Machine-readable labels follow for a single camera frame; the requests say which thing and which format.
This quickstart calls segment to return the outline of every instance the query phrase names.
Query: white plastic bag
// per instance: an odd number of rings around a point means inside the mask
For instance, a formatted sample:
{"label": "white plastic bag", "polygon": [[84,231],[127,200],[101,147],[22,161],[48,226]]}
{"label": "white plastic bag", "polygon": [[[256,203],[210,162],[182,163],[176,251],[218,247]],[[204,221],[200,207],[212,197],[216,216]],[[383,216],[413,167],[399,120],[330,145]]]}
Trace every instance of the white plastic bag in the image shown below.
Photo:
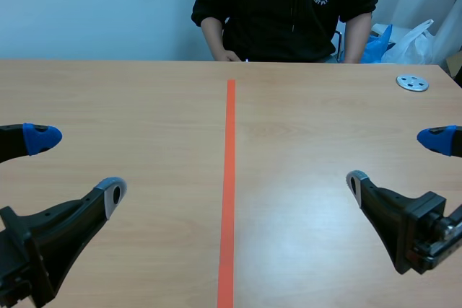
{"label": "white plastic bag", "polygon": [[385,53],[383,63],[394,64],[431,64],[433,59],[433,41],[435,37],[428,28],[433,19],[411,30],[404,38]]}

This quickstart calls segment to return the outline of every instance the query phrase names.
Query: black metal bracket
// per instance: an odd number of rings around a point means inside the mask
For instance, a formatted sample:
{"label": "black metal bracket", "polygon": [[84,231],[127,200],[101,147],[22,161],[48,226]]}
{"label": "black metal bracket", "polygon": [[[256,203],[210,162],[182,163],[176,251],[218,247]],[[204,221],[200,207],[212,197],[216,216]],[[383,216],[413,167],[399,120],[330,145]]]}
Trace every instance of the black metal bracket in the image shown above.
{"label": "black metal bracket", "polygon": [[0,209],[0,306],[30,296],[40,308],[53,300],[88,242],[101,230],[126,193],[126,183],[107,178],[80,200],[32,216]]}
{"label": "black metal bracket", "polygon": [[462,206],[444,217],[446,199],[433,192],[407,198],[376,187],[361,171],[346,178],[400,274],[432,270],[461,246]]}

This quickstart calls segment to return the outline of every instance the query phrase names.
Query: screw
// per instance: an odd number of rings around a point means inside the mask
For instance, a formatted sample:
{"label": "screw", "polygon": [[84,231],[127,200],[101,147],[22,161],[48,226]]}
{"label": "screw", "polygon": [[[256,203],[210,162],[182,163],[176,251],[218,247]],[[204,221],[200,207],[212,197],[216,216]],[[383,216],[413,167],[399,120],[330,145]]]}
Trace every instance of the screw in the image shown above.
{"label": "screw", "polygon": [[456,230],[454,229],[454,226],[448,225],[445,231],[443,232],[443,239],[445,241],[448,241],[454,236],[455,232]]}

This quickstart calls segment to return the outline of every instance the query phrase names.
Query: blue gripper fingertip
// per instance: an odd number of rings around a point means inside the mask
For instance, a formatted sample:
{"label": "blue gripper fingertip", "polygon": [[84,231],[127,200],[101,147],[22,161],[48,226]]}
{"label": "blue gripper fingertip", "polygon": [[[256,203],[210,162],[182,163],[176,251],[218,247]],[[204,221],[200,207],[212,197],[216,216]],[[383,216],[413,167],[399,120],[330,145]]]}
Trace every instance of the blue gripper fingertip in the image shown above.
{"label": "blue gripper fingertip", "polygon": [[54,126],[38,127],[29,123],[22,126],[22,134],[30,156],[53,148],[63,138],[63,134]]}
{"label": "blue gripper fingertip", "polygon": [[452,154],[453,136],[456,129],[457,126],[425,129],[417,135],[417,141],[430,151],[436,151],[450,157]]}

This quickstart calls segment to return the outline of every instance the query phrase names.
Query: plastic bag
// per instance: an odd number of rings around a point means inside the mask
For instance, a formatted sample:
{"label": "plastic bag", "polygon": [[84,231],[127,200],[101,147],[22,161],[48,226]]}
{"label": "plastic bag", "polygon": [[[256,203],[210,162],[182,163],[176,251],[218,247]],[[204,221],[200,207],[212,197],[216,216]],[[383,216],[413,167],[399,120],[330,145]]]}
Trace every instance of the plastic bag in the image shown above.
{"label": "plastic bag", "polygon": [[394,64],[431,64],[433,59],[433,41],[428,28],[433,19],[411,30],[399,43],[394,45],[382,57],[383,63]]}
{"label": "plastic bag", "polygon": [[382,36],[370,36],[361,58],[361,64],[381,63],[388,48],[393,25],[389,25]]}

